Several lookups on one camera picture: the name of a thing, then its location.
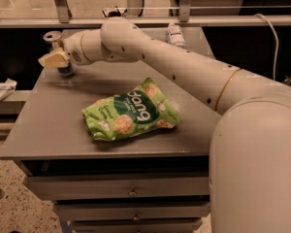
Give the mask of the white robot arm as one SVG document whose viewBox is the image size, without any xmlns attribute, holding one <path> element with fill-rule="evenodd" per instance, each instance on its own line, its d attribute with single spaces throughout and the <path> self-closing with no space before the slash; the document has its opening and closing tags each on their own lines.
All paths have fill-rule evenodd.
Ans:
<svg viewBox="0 0 291 233">
<path fill-rule="evenodd" d="M 210 143 L 212 233 L 291 233 L 291 86 L 155 40 L 123 17 L 40 58 L 63 68 L 142 60 L 221 115 Z"/>
</svg>

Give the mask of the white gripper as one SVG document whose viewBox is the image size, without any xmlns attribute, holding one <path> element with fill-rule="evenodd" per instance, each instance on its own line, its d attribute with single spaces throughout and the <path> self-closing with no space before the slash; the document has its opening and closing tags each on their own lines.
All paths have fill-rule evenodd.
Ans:
<svg viewBox="0 0 291 233">
<path fill-rule="evenodd" d="M 70 61 L 83 65 L 85 58 L 81 49 L 81 36 L 81 32 L 76 32 L 66 36 L 63 42 L 61 40 L 53 42 L 53 51 L 40 57 L 38 62 L 44 68 L 66 68 Z"/>
</svg>

